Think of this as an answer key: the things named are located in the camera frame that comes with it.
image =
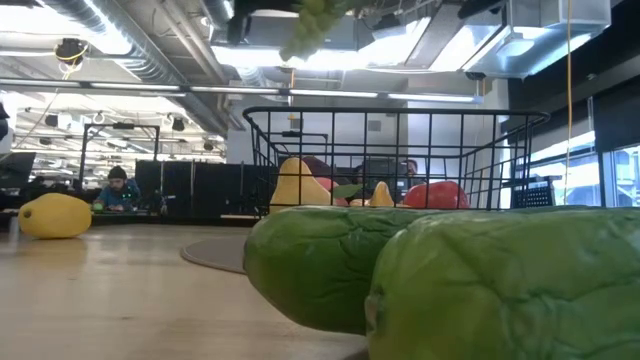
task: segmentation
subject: beanie hat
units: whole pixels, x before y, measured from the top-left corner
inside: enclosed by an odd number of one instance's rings
[[[109,171],[107,178],[127,180],[127,173],[120,166],[114,166],[113,169]]]

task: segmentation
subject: table surface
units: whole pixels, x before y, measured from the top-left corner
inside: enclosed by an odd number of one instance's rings
[[[364,338],[297,326],[246,276],[180,258],[248,231],[125,225],[0,240],[0,359],[366,359]]]

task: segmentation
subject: yellow cable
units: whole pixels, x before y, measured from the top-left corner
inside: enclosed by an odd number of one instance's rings
[[[572,4],[571,0],[568,0],[568,12],[567,12],[567,103],[569,110],[569,134],[567,138],[567,167],[564,173],[564,205],[567,205],[567,190],[569,185],[569,161],[571,153],[571,127],[573,126],[573,92],[572,92],[572,68],[571,68],[571,14]]]
[[[87,45],[87,46],[85,46],[85,47],[84,47],[84,49],[82,49],[82,51],[80,51],[79,53],[77,53],[77,54],[75,54],[75,55],[73,55],[73,56],[69,56],[69,57],[61,57],[61,56],[56,55],[56,58],[58,58],[58,60],[60,60],[60,61],[71,61],[71,60],[76,60],[76,59],[78,59],[80,56],[84,55],[84,53],[86,53],[86,52],[87,52],[87,49],[89,49],[89,46],[88,46],[88,45]],[[55,51],[56,51],[56,50],[58,50],[58,46],[56,46],[56,47],[53,49],[54,53],[55,53]]]

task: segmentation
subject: round mat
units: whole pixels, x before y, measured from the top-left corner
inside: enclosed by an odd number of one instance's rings
[[[197,242],[182,248],[180,255],[198,265],[245,274],[242,268],[244,239],[234,236]]]

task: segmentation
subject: green grapes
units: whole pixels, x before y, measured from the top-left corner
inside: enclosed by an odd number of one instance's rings
[[[352,1],[303,0],[293,36],[280,51],[282,60],[288,61],[294,56],[307,59],[318,51],[329,30],[344,16]]]

